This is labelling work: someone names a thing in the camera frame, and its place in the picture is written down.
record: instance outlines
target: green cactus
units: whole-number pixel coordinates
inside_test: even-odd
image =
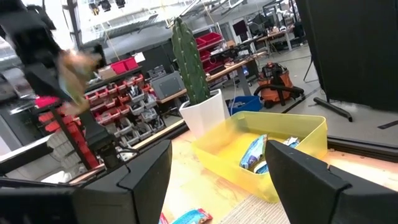
[[[179,17],[174,20],[172,43],[190,105],[207,100],[210,98],[210,90],[200,61],[197,43],[192,31]]]

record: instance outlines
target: wooden table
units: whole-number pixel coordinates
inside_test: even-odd
[[[219,223],[249,192],[205,169],[193,153],[189,131],[172,141],[173,162],[170,183],[163,206],[168,221],[189,209],[203,208]],[[329,152],[323,160],[364,179],[398,191],[398,166],[368,157]]]
[[[269,44],[270,44],[270,43],[269,43],[269,39],[272,38],[272,37],[276,37],[276,36],[278,36],[278,35],[284,34],[284,35],[285,35],[286,42],[287,42],[287,46],[288,46],[288,48],[289,48],[289,51],[291,51],[291,50],[292,50],[292,44],[290,43],[289,32],[290,32],[293,28],[294,28],[294,26],[290,26],[290,27],[286,28],[286,30],[278,31],[278,32],[274,32],[274,33],[268,34],[267,36],[258,39],[257,42],[265,41],[266,47],[267,47],[267,51],[268,51],[268,52],[271,52],[270,46],[269,46]]]
[[[222,71],[220,71],[220,72],[218,72],[218,73],[216,73],[214,75],[210,75],[209,77],[206,78],[206,81],[207,82],[212,82],[214,80],[222,78],[223,76],[225,76],[225,75],[227,75],[227,74],[229,74],[229,73],[231,73],[231,72],[233,72],[235,70],[238,70],[238,77],[239,77],[240,83],[242,84],[243,92],[244,92],[244,94],[246,96],[251,96],[251,92],[250,92],[250,89],[249,89],[249,84],[248,84],[248,81],[246,80],[246,77],[244,76],[242,66],[247,64],[247,63],[249,63],[249,62],[251,62],[252,60],[255,60],[257,58],[263,57],[265,55],[266,55],[266,52],[261,52],[261,53],[258,53],[258,54],[254,54],[251,57],[249,57],[248,59],[243,60],[243,61],[241,61],[239,63],[234,64],[234,65],[225,66],[224,70],[222,70]],[[176,93],[174,95],[171,95],[169,97],[164,98],[163,100],[157,100],[156,102],[157,103],[166,103],[166,102],[168,102],[170,100],[174,100],[174,99],[176,99],[176,98],[178,98],[180,96],[183,96],[186,93],[187,93],[187,90],[184,89],[184,90],[181,90],[181,91],[179,91],[178,93]]]

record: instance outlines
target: desk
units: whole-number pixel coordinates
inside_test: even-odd
[[[294,26],[290,26],[290,27],[286,28],[286,30],[268,34],[268,36],[262,37],[262,38],[258,39],[257,41],[258,41],[258,42],[260,42],[260,41],[265,41],[265,42],[266,42],[266,47],[267,47],[268,52],[271,52],[268,39],[270,39],[271,37],[276,37],[276,36],[278,36],[278,35],[284,34],[284,35],[285,35],[286,42],[287,42],[287,47],[289,48],[289,51],[291,51],[291,50],[292,50],[292,44],[290,43],[289,32],[290,32],[293,28],[294,28]]]
[[[261,53],[258,53],[258,54],[254,54],[254,55],[252,55],[250,58],[248,58],[246,60],[243,60],[243,61],[241,61],[239,63],[234,64],[234,65],[225,67],[224,70],[222,70],[222,71],[220,71],[220,72],[218,72],[218,73],[216,73],[214,75],[210,75],[209,77],[207,77],[206,81],[207,82],[212,82],[214,80],[222,78],[223,76],[225,76],[225,75],[237,70],[238,71],[238,78],[239,78],[239,81],[241,83],[244,95],[245,96],[251,96],[249,84],[248,84],[248,81],[246,80],[246,77],[244,76],[242,66],[247,64],[247,63],[249,63],[249,62],[251,62],[252,60],[255,60],[257,58],[265,56],[265,54],[266,54],[266,52],[261,52]],[[178,98],[178,97],[180,97],[180,96],[182,96],[182,95],[184,95],[186,93],[187,93],[186,89],[185,90],[181,90],[178,93],[175,93],[174,95],[166,97],[163,100],[157,100],[156,102],[157,103],[166,103],[166,102],[168,102],[170,100],[174,100],[174,99],[176,99],[176,98]]]

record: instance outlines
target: potted cactus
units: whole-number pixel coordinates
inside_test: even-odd
[[[228,118],[228,109],[221,90],[209,90],[195,38],[179,17],[174,20],[172,43],[189,97],[189,101],[180,107],[180,114],[195,137],[199,138]]]

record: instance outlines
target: gray printer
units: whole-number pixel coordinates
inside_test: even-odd
[[[159,100],[163,100],[185,89],[180,72],[155,77],[150,81]]]

